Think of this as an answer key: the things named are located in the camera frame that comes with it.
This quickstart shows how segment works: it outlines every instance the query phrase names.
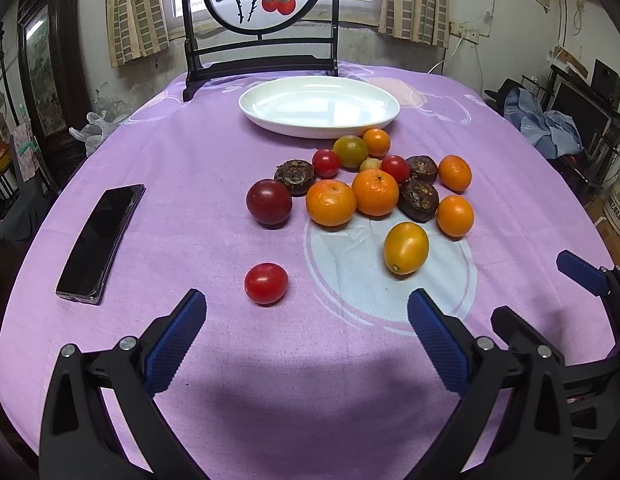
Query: round black frame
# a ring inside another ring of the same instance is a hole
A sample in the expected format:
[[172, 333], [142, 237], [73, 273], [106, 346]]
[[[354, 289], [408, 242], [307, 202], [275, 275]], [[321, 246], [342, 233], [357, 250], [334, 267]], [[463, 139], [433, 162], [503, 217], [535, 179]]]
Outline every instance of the round black frame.
[[212, 0], [203, 0], [205, 2], [205, 10], [210, 13], [219, 25], [227, 30], [231, 30], [232, 32], [236, 32], [237, 34], [244, 34], [246, 36], [262, 36], [263, 34], [271, 34], [273, 32], [278, 32], [279, 30], [283, 30], [284, 28], [288, 28], [290, 25], [294, 25], [299, 20], [302, 20], [305, 15], [312, 10], [312, 8], [316, 5], [319, 0], [309, 0], [305, 4], [299, 12], [297, 12], [294, 16], [285, 20], [285, 22], [279, 23], [278, 25], [274, 25], [268, 28], [255, 28], [255, 29], [246, 29], [241, 27], [236, 27], [235, 25], [231, 25], [231, 23], [226, 22], [221, 16], [219, 16], [218, 12], [216, 12], [215, 7], [213, 6]]

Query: plate rim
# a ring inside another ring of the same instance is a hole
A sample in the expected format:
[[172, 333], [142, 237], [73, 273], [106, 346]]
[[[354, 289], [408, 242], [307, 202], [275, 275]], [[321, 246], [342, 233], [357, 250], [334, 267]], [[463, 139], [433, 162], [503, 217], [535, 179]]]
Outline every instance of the plate rim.
[[[258, 116], [256, 114], [251, 113], [250, 111], [248, 111], [242, 104], [243, 98], [245, 97], [245, 95], [247, 95], [249, 92], [253, 91], [255, 88], [258, 88], [262, 85], [267, 85], [267, 84], [271, 84], [271, 83], [275, 83], [276, 81], [280, 81], [282, 79], [309, 79], [309, 78], [324, 78], [324, 77], [335, 77], [341, 80], [347, 80], [347, 81], [352, 81], [356, 84], [363, 84], [363, 85], [368, 85], [368, 86], [373, 86], [374, 88], [376, 88], [379, 92], [381, 92], [382, 94], [387, 95], [391, 101], [394, 101], [394, 103], [396, 104], [396, 110], [397, 112], [395, 114], [390, 114], [387, 118], [384, 118], [382, 121], [373, 121], [371, 123], [358, 123], [358, 124], [329, 124], [329, 125], [316, 125], [316, 124], [300, 124], [300, 123], [282, 123], [279, 121], [273, 121], [273, 120], [269, 120], [266, 118], [263, 118], [262, 116]], [[359, 79], [353, 79], [353, 78], [349, 78], [349, 77], [338, 77], [338, 76], [330, 76], [330, 75], [293, 75], [293, 76], [286, 76], [286, 77], [279, 77], [276, 79], [270, 79], [268, 81], [264, 81], [259, 83], [258, 85], [254, 85], [250, 88], [248, 88], [246, 91], [244, 91], [240, 96], [239, 96], [239, 108], [241, 109], [241, 111], [244, 113], [245, 116], [251, 118], [251, 119], [255, 119], [258, 121], [264, 121], [266, 123], [271, 123], [271, 124], [281, 124], [283, 126], [291, 126], [294, 128], [307, 128], [309, 130], [342, 130], [344, 128], [365, 128], [368, 126], [375, 126], [375, 124], [380, 124], [380, 123], [384, 123], [386, 120], [388, 121], [388, 124], [391, 123], [392, 121], [394, 121], [398, 114], [401, 111], [401, 104], [399, 103], [399, 101], [397, 100], [396, 97], [394, 97], [392, 94], [390, 94], [387, 90], [384, 90], [383, 88], [380, 88], [379, 86], [376, 86], [372, 83], [368, 83], [367, 81], [361, 81]]]

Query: phone screen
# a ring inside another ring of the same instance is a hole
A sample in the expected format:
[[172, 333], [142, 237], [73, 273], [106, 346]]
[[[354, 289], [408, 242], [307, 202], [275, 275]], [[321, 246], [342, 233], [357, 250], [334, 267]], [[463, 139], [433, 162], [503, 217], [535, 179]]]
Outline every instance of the phone screen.
[[85, 223], [68, 257], [56, 293], [68, 300], [98, 303], [130, 217], [145, 190], [143, 184], [108, 189]]

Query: electrical outlet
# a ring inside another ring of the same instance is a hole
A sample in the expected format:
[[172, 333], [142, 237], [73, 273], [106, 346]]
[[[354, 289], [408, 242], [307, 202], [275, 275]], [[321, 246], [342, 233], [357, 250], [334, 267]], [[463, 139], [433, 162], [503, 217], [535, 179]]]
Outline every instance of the electrical outlet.
[[467, 30], [467, 27], [461, 23], [450, 22], [450, 34], [453, 36], [457, 36], [463, 40], [467, 34]]
[[465, 39], [470, 41], [471, 43], [478, 44], [478, 36], [480, 35], [480, 31], [478, 28], [468, 28], [465, 34]]

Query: purple tablecloth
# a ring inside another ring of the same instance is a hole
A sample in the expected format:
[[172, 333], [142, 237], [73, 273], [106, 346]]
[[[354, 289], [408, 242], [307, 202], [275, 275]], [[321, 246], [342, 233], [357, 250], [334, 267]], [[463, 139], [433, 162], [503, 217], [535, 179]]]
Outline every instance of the purple tablecloth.
[[[242, 92], [274, 76], [224, 79], [186, 104], [181, 76], [86, 161], [21, 267], [0, 337], [0, 398], [35, 450], [61, 346], [95, 351], [140, 335], [189, 288], [205, 293], [207, 321], [155, 401], [214, 479], [404, 478], [458, 400], [407, 323], [408, 294], [420, 286], [474, 335], [493, 336], [490, 314], [507, 304], [570, 364], [608, 353], [603, 307], [559, 274], [555, 259], [563, 249], [597, 267], [610, 266], [610, 257], [561, 177], [521, 134], [452, 79], [349, 64], [342, 75], [400, 101], [388, 129], [393, 153], [434, 160], [454, 153], [469, 163], [472, 231], [453, 242], [428, 222], [425, 266], [397, 280], [379, 249], [405, 219], [400, 212], [382, 221], [356, 216], [345, 230], [327, 232], [308, 220], [298, 198], [285, 227], [261, 228], [245, 207], [251, 184], [330, 143], [279, 136], [242, 116]], [[346, 182], [353, 176], [339, 173]], [[139, 182], [148, 189], [103, 303], [57, 298], [66, 258], [103, 191]], [[267, 261], [287, 270], [290, 288], [277, 306], [260, 308], [245, 296], [243, 277]], [[128, 456], [143, 465], [114, 396], [106, 400]]]

